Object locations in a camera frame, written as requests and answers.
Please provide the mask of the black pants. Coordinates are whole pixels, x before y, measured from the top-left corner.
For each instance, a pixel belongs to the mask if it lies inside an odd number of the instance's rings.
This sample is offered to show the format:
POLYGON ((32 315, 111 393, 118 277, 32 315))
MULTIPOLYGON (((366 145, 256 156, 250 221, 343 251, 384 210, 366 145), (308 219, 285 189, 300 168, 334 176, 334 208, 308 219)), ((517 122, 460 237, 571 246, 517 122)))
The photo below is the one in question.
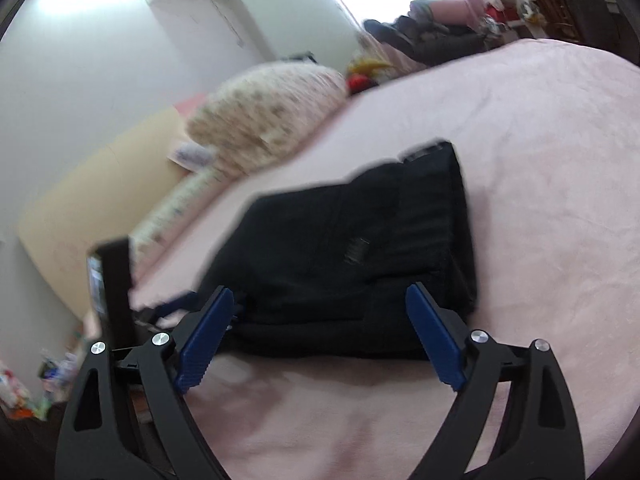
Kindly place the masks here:
POLYGON ((236 306, 224 352, 275 359, 420 360, 407 289, 470 316, 477 278, 468 204, 446 141, 352 180, 259 197, 219 248, 198 296, 236 306))

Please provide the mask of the bear print long pillow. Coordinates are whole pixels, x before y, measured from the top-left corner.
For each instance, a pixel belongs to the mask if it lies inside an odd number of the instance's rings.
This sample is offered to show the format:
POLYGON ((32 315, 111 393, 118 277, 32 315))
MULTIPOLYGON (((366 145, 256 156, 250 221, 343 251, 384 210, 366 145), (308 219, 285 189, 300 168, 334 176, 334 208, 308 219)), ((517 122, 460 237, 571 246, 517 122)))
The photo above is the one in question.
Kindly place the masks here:
POLYGON ((211 166, 180 181, 129 233, 134 267, 142 269, 160 258, 228 180, 220 168, 211 166))

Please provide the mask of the cream bed headboard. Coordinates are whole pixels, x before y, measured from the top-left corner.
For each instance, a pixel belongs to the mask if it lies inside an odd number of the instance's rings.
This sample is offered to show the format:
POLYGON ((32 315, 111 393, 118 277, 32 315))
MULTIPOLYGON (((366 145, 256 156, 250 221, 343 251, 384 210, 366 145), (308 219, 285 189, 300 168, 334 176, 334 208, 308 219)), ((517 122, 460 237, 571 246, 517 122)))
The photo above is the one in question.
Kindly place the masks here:
POLYGON ((88 251, 129 234, 186 175, 167 158, 182 123, 175 106, 145 118, 84 160, 18 222, 27 255, 76 318, 90 310, 88 251))

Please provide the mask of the purple floral pillow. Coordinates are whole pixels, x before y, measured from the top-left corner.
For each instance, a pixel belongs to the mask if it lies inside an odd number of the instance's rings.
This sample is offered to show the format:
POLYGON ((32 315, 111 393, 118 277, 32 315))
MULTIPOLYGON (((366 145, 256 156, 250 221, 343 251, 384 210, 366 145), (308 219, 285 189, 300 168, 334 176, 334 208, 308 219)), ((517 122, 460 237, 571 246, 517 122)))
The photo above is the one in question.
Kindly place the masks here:
POLYGON ((191 141, 180 141, 169 150, 167 158, 184 170, 199 172, 212 164, 215 151, 191 141))

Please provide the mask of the rolled bear print duvet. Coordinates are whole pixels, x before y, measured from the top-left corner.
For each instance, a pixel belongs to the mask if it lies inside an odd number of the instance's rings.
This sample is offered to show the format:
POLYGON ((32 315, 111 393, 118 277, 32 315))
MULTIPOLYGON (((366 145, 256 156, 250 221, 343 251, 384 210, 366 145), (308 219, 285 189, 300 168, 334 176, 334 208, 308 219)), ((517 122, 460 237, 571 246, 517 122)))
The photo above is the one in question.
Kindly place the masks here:
POLYGON ((186 121, 186 135, 239 176, 295 154, 347 103, 343 75, 313 62, 255 66, 226 81, 186 121))

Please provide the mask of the yellow red plush toy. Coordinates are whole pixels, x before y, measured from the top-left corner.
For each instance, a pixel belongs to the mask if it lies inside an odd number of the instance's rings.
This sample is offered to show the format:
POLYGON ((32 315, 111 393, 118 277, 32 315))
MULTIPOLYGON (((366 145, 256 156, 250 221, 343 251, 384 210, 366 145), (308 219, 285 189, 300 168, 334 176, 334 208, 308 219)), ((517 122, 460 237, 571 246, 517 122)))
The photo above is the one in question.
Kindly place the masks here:
POLYGON ((358 58, 347 67, 346 84, 351 96, 365 92, 380 85, 380 79, 386 77, 395 67, 379 58, 358 58))

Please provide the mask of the pile of dark clothes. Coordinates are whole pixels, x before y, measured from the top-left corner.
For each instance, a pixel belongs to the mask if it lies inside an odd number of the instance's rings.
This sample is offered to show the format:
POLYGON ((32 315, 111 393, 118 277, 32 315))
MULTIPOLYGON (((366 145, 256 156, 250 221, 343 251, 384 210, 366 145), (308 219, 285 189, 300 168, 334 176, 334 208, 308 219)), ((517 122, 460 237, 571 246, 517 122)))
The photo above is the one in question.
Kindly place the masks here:
POLYGON ((391 47, 427 67, 487 50, 486 34, 465 23, 442 24, 437 21, 430 0, 413 1, 409 13, 398 16, 393 23, 369 18, 362 22, 362 27, 383 46, 391 47))

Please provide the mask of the wooden chair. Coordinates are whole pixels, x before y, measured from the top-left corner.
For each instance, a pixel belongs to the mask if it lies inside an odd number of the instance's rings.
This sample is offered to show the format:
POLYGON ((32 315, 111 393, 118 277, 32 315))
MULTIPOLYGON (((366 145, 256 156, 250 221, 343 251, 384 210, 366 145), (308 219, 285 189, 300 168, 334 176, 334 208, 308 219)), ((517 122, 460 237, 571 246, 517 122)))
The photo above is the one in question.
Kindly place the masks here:
POLYGON ((544 16, 544 31, 552 39, 582 43, 573 15, 565 0, 535 0, 536 5, 544 16))

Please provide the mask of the cluttered desk items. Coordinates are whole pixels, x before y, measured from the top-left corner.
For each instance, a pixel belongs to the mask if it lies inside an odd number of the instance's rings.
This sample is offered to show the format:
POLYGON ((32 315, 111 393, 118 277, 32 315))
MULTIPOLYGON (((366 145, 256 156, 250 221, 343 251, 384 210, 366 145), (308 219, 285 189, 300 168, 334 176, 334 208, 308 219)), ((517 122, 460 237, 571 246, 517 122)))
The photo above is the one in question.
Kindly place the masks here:
POLYGON ((518 38, 546 38, 547 21, 535 0, 466 0, 480 27, 493 35, 514 32, 518 38))

